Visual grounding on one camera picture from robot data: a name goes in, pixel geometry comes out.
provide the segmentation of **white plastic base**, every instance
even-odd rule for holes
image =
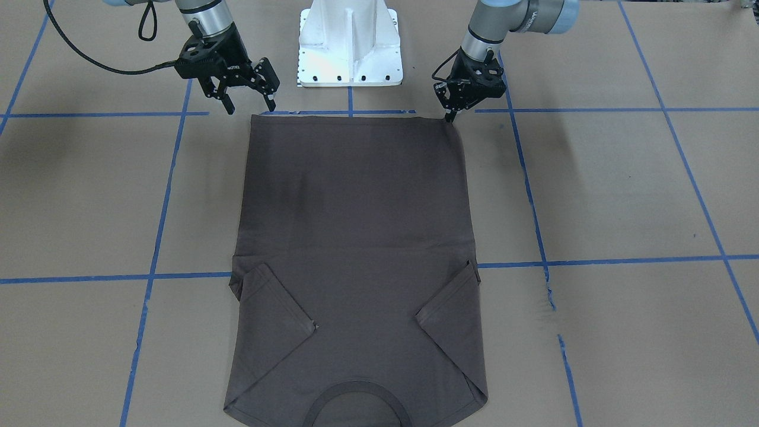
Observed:
[[[298,86],[403,81],[398,14],[384,0],[314,0],[301,12]]]

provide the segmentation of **white mount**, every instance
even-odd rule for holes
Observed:
[[[394,86],[403,81],[398,14],[384,0],[313,0],[301,12],[298,85]]]

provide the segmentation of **folded garment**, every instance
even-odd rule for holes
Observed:
[[[447,427],[487,385],[458,133],[254,116],[224,411],[256,427]]]

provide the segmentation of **robotic arm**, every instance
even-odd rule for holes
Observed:
[[[109,5],[138,5],[148,0],[103,0]],[[171,0],[153,0],[168,2]],[[222,101],[228,114],[235,105],[226,93],[228,87],[247,86],[263,95],[269,111],[274,111],[274,96],[279,79],[269,59],[255,65],[248,58],[235,22],[225,0],[176,0],[177,7],[192,36],[182,47],[174,69],[182,78],[196,78],[209,98]],[[219,80],[216,86],[211,79]]]
[[[574,25],[578,0],[479,0],[461,47],[433,73],[435,94],[446,109],[446,121],[486,98],[506,91],[498,51],[508,32],[561,34]],[[445,79],[438,71],[455,57]]]

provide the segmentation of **light blue joint cap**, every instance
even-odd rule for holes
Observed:
[[[580,13],[580,0],[564,0],[562,11],[559,12],[559,17],[556,19],[556,23],[547,34],[563,34],[575,25],[577,15]]]
[[[490,6],[491,8],[505,8],[507,6],[513,6],[519,3],[521,0],[480,0],[483,5]]]

